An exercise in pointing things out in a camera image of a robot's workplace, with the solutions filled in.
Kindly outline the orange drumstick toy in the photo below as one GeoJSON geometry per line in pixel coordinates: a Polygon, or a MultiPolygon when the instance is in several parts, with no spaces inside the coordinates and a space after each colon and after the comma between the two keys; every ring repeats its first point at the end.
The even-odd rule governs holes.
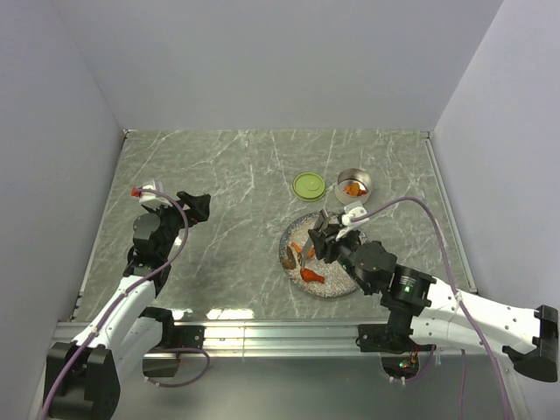
{"type": "Polygon", "coordinates": [[[320,283],[323,284],[325,282],[325,278],[311,269],[302,268],[300,270],[300,276],[302,280],[306,283],[320,283]]]}

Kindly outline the orange fried nugget toy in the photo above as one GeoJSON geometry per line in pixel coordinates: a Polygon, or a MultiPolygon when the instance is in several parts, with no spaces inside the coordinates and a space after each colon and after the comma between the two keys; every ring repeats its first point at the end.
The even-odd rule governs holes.
{"type": "Polygon", "coordinates": [[[354,182],[350,185],[350,193],[354,196],[366,195],[368,193],[367,189],[361,188],[361,185],[354,182]]]}

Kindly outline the orange fish toy food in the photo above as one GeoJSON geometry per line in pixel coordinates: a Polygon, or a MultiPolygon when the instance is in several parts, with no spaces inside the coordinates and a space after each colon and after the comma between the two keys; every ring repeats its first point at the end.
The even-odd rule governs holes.
{"type": "Polygon", "coordinates": [[[354,187],[353,185],[346,185],[344,187],[344,192],[351,196],[356,196],[359,191],[358,187],[354,187]]]}

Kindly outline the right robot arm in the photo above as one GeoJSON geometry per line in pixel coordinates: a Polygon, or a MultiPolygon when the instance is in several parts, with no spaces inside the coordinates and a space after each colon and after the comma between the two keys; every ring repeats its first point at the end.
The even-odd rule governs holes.
{"type": "Polygon", "coordinates": [[[358,226],[365,213],[362,206],[347,206],[332,222],[321,211],[308,231],[308,243],[320,261],[339,264],[365,295],[380,295],[381,306],[389,311],[384,324],[359,325],[357,345],[363,353],[484,349],[509,361],[520,375],[557,382],[557,309],[494,302],[403,266],[380,242],[361,239],[358,226]]]}

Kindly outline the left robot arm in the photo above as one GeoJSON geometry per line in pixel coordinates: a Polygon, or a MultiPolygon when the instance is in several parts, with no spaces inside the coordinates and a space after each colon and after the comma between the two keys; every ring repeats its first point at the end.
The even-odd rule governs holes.
{"type": "Polygon", "coordinates": [[[201,354],[205,329],[176,325],[172,312],[152,306],[190,228],[210,215],[209,194],[171,197],[157,184],[133,188],[145,212],[133,224],[133,245],[117,289],[73,339],[57,342],[45,364],[42,419],[110,419],[121,383],[150,352],[201,354]]]}

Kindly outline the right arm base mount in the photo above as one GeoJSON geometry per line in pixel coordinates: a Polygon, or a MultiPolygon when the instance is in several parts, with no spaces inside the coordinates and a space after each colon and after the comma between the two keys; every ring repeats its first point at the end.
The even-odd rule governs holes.
{"type": "Polygon", "coordinates": [[[390,382],[417,381],[431,365],[435,345],[419,345],[412,338],[414,315],[408,310],[391,310],[386,323],[357,326],[356,346],[362,353],[377,353],[381,368],[390,382]]]}

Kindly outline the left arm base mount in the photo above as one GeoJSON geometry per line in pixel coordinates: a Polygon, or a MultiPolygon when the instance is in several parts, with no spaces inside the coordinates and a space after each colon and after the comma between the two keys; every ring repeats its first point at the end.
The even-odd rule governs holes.
{"type": "Polygon", "coordinates": [[[171,310],[148,307],[141,316],[156,320],[162,327],[162,338],[149,354],[170,354],[171,358],[143,359],[143,374],[148,382],[156,384],[158,378],[172,378],[179,371],[181,357],[185,354],[202,355],[206,363],[202,371],[191,380],[179,384],[161,384],[163,388],[178,388],[196,382],[210,367],[210,356],[203,349],[206,328],[203,325],[177,325],[171,310]]]}

